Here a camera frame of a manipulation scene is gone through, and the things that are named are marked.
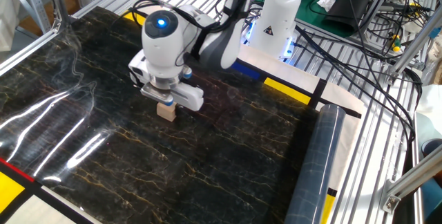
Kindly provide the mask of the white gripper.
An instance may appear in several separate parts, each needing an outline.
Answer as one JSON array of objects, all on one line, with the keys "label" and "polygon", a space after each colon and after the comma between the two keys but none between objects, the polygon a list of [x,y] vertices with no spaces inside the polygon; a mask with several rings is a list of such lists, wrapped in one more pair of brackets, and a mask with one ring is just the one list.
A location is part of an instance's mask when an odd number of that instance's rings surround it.
[{"label": "white gripper", "polygon": [[129,73],[134,84],[140,88],[143,96],[167,106],[175,105],[175,118],[180,112],[180,105],[192,111],[199,111],[204,103],[204,91],[184,82],[192,76],[187,65],[152,66],[140,50],[128,64]]}]

